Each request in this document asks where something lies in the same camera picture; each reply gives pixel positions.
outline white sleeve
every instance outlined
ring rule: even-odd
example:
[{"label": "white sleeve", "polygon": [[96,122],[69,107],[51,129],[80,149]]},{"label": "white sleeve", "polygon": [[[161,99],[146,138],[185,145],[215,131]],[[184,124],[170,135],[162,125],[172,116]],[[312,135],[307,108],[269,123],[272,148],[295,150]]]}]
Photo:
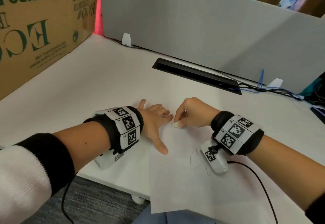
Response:
[{"label": "white sleeve", "polygon": [[0,223],[21,223],[74,177],[68,150],[53,137],[36,134],[0,150]]}]

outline desk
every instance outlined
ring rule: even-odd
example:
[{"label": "desk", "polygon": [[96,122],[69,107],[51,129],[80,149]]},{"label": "desk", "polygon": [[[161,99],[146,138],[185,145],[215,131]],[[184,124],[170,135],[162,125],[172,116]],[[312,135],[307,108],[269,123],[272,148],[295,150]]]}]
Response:
[{"label": "desk", "polygon": [[[163,103],[175,113],[185,98],[196,96],[220,110],[255,121],[267,135],[325,165],[324,124],[309,111],[307,104],[271,93],[243,92],[240,96],[152,69],[158,57],[173,60],[92,35],[0,101],[0,144],[6,147],[37,132],[59,131],[82,123],[95,110],[137,105],[143,98],[148,100],[147,105]],[[141,139],[128,156],[110,169],[101,171],[91,162],[79,175],[149,199],[147,141]],[[193,211],[232,224],[274,223],[263,190],[259,194],[262,199],[259,204],[267,209],[267,214],[255,211],[247,220],[243,218],[251,208],[247,202]],[[279,223],[310,223],[284,193],[272,202]]]}]

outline gray carpet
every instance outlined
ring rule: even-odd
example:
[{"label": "gray carpet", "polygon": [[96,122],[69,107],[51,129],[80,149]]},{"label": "gray carpet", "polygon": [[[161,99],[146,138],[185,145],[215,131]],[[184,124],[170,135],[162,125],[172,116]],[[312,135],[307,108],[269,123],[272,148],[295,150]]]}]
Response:
[{"label": "gray carpet", "polygon": [[[23,224],[69,224],[61,212],[63,192],[61,189]],[[137,205],[130,194],[75,177],[64,208],[75,224],[129,224],[148,204]]]}]

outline white eraser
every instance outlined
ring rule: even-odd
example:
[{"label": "white eraser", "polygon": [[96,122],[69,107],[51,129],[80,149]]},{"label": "white eraser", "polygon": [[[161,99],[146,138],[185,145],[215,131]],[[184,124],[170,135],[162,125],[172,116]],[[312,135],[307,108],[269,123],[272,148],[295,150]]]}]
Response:
[{"label": "white eraser", "polygon": [[179,123],[179,121],[178,121],[178,122],[174,122],[174,123],[172,124],[172,127],[174,127],[174,128],[180,128],[180,127],[178,126],[178,123]]}]

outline blue pants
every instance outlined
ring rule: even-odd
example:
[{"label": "blue pants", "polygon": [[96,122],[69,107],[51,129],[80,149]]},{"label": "blue pants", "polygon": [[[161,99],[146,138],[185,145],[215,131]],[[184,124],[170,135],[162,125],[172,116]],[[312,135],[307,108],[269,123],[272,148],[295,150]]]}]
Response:
[{"label": "blue pants", "polygon": [[134,220],[132,224],[214,224],[208,217],[188,210],[152,214],[150,205]]}]

